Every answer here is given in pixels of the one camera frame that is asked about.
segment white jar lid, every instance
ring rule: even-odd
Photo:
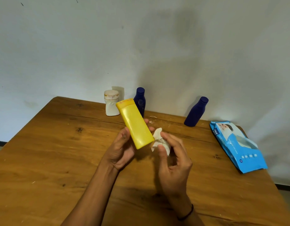
[[[116,90],[106,90],[104,91],[104,99],[106,100],[115,100],[119,98],[119,92]]]

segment white tissue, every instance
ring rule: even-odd
[[[166,140],[164,140],[161,137],[161,131],[162,131],[162,128],[158,128],[157,130],[155,130],[155,132],[153,134],[155,141],[154,141],[154,144],[153,144],[151,150],[154,151],[154,149],[157,148],[158,145],[162,144],[164,146],[164,148],[166,149],[167,155],[169,156],[171,146]]]

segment wooden table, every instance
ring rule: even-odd
[[[183,139],[193,161],[187,192],[206,225],[288,225],[290,212],[266,170],[240,174],[208,121],[145,112],[152,126]],[[53,98],[0,151],[0,225],[59,225],[85,190],[121,116],[105,104]],[[176,225],[159,193],[158,156],[145,147],[120,172],[103,225]]]

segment black wrist band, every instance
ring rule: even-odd
[[[193,210],[194,210],[194,206],[193,206],[193,204],[192,204],[191,211],[190,211],[186,216],[184,216],[184,217],[182,217],[182,218],[178,218],[178,217],[177,217],[177,219],[178,219],[179,221],[184,221],[185,219],[187,219],[188,216],[191,215],[191,213],[193,212]]]

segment forearm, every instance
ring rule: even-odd
[[[179,198],[168,198],[168,200],[178,218],[186,216],[192,209],[192,203],[187,195],[184,195]],[[183,224],[185,226],[204,226],[204,223],[196,213],[195,209],[183,221]]]
[[[84,194],[61,226],[100,225],[117,169],[101,161]]]

